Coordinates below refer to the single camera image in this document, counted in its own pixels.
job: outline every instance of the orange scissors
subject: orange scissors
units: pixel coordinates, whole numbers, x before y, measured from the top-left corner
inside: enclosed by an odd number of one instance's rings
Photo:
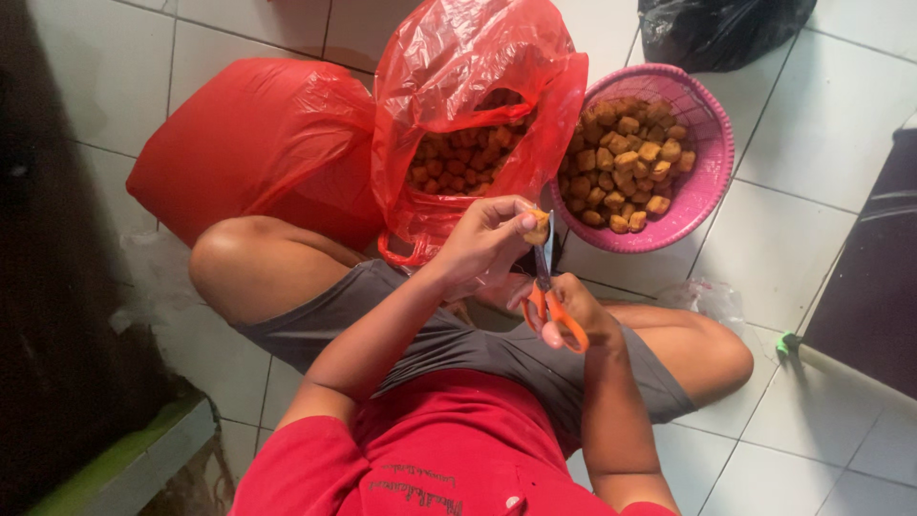
[[[547,315],[550,314],[551,320],[559,322],[569,328],[576,338],[576,343],[570,339],[564,339],[567,347],[574,353],[586,353],[589,349],[589,337],[582,329],[580,324],[575,321],[560,304],[557,294],[551,289],[551,257],[554,254],[554,210],[548,215],[548,231],[545,245],[535,246],[535,267],[538,276],[535,278],[535,286],[532,288],[532,294],[528,299],[523,299],[523,314],[528,327],[535,333],[538,333],[547,322]]]

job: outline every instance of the gray shorts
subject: gray shorts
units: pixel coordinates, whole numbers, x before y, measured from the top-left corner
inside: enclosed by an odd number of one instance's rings
[[[382,260],[357,265],[301,307],[236,330],[305,373],[325,346],[407,279]],[[633,330],[623,328],[634,378],[654,423],[695,410],[684,389]],[[583,355],[555,350],[522,324],[506,333],[473,328],[438,308],[379,387],[382,394],[420,375],[473,369],[502,376],[531,391],[554,422],[558,438],[580,436]]]

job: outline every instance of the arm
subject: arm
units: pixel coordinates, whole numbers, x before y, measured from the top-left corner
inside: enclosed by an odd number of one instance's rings
[[[678,514],[659,467],[621,327],[576,276],[555,278],[554,288],[590,337],[583,371],[582,452],[595,494],[618,511],[633,502],[650,501]],[[552,347],[563,346],[564,337],[553,322],[542,336]]]
[[[519,196],[472,203],[436,258],[318,355],[278,430],[309,416],[349,424],[449,290],[509,258],[511,264],[528,249],[521,235],[535,226],[534,217],[524,213],[530,207]]]

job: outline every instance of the person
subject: person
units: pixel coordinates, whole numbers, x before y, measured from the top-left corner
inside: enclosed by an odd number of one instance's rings
[[[552,285],[585,354],[553,322],[496,333],[442,309],[529,249],[532,206],[476,200],[410,277],[277,219],[201,236],[189,270],[202,297],[304,373],[233,514],[679,513],[651,423],[740,388],[751,354],[694,313],[604,306],[570,274]],[[566,466],[580,445],[594,495]]]

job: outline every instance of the pink plastic colander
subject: pink plastic colander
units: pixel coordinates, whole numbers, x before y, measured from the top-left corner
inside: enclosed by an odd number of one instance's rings
[[[701,83],[683,70],[667,64],[640,64],[606,75],[586,91],[583,108],[600,100],[635,96],[654,102],[667,100],[672,115],[688,128],[697,152],[694,168],[672,186],[674,197],[663,215],[647,214],[638,233],[619,235],[608,228],[595,229],[576,219],[560,198],[557,178],[550,182],[555,210],[584,241],[611,252],[649,252],[684,238],[701,225],[719,202],[733,170],[733,128],[720,103]]]

